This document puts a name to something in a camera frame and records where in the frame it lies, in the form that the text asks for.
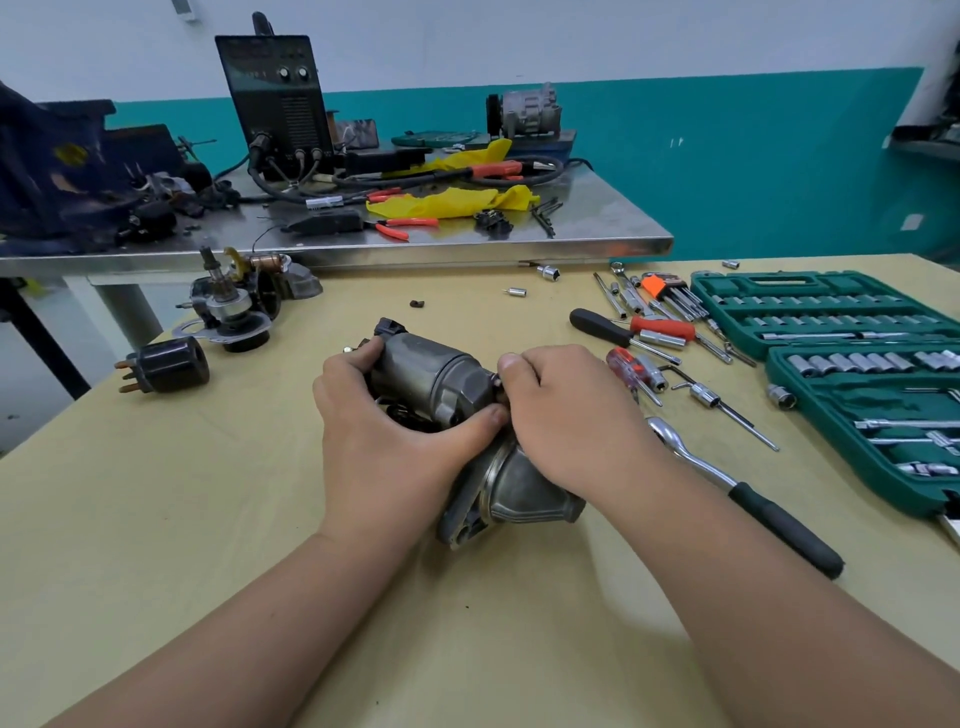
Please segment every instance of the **stainless steel table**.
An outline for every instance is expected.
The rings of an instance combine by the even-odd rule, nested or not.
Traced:
[[[244,194],[259,190],[242,173],[231,181]],[[188,283],[202,274],[202,245],[232,246],[241,253],[281,251],[314,269],[423,268],[512,264],[520,261],[595,262],[617,257],[666,255],[673,236],[653,218],[584,166],[537,188],[542,198],[559,197],[551,214],[550,239],[529,212],[507,211],[514,224],[506,240],[491,241],[472,219],[443,220],[438,229],[411,228],[409,243],[392,242],[376,231],[328,237],[297,237],[281,227],[305,210],[285,203],[247,205],[208,213],[201,228],[158,243],[130,245],[111,253],[2,257],[0,278],[63,277],[118,357],[156,337],[161,327],[140,290],[142,283]]]

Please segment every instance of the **starter motor housing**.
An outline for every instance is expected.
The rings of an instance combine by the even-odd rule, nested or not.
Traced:
[[[373,334],[385,346],[368,375],[370,391],[402,425],[449,429],[489,404],[507,403],[499,377],[469,354],[390,319],[380,319]],[[457,548],[495,523],[573,523],[585,505],[543,477],[508,425],[457,476],[437,538]]]

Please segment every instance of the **ratchet handle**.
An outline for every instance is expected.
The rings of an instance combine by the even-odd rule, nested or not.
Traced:
[[[840,554],[774,501],[763,497],[746,483],[737,483],[728,495],[730,500],[828,579],[832,581],[841,574],[844,563]]]

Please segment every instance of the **red pliers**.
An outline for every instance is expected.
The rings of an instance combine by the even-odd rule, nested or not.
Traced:
[[[392,228],[406,228],[408,226],[424,226],[428,228],[438,228],[440,220],[434,217],[406,217],[394,220],[364,220],[365,228],[374,228],[381,235],[389,237],[391,240],[397,240],[401,243],[409,243],[410,235],[404,231],[395,231]]]
[[[344,200],[345,204],[355,203],[382,203],[391,197],[405,195],[402,187],[388,187],[387,189],[375,189],[373,192],[362,192],[359,195],[348,197]]]

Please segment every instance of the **metal rod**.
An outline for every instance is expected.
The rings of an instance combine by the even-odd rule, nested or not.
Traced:
[[[656,355],[659,356],[661,359],[665,359],[666,361],[669,361],[671,364],[674,364],[674,365],[676,365],[676,366],[678,366],[678,367],[679,367],[681,364],[684,363],[682,359],[678,359],[676,356],[671,356],[671,355],[668,354],[667,352],[662,352],[662,351],[660,351],[659,349],[655,349],[654,347],[650,346],[649,344],[644,344],[644,343],[643,343],[642,341],[640,341],[639,339],[631,339],[631,340],[630,340],[630,343],[633,344],[633,345],[634,345],[635,347],[637,347],[638,349],[643,349],[643,350],[645,350],[646,352],[650,352],[651,354],[656,354]]]
[[[860,420],[854,422],[857,429],[883,429],[884,427],[916,427],[917,429],[956,429],[960,420]]]

